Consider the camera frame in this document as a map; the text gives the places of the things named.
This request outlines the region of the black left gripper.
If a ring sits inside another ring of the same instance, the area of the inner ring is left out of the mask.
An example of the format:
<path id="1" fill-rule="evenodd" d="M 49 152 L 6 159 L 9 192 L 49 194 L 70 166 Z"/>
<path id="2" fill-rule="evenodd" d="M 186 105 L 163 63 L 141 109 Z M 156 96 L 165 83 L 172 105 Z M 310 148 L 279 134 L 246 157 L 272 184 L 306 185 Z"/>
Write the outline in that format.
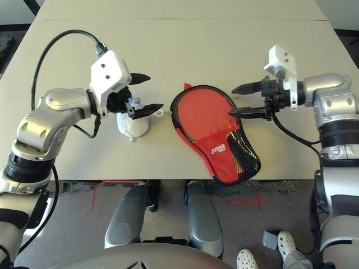
<path id="1" fill-rule="evenodd" d="M 151 79 L 151 77 L 142 73 L 130 73 L 130 75 L 130 85 L 138 85 Z M 130 98 L 132 98 L 132 94 L 128 86 L 124 87 L 119 92 L 111 93 L 108 96 L 108 112 L 114 114 L 127 114 L 132 120 L 135 120 L 152 115 L 164 105 L 149 104 L 137 109 L 134 106 L 131 106 Z"/>

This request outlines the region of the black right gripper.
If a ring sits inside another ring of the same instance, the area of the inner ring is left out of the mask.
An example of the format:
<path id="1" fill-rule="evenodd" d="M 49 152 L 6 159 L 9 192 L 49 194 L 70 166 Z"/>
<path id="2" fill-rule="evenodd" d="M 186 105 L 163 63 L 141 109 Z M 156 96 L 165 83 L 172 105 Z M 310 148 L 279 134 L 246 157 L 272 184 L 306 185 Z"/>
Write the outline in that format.
<path id="1" fill-rule="evenodd" d="M 284 89 L 283 80 L 264 78 L 259 82 L 239 85 L 232 90 L 232 93 L 249 95 L 260 91 L 261 96 L 264 97 L 264 107 L 237 108 L 228 114 L 236 118 L 264 118 L 271 120 L 273 114 L 291 106 L 290 91 Z"/>

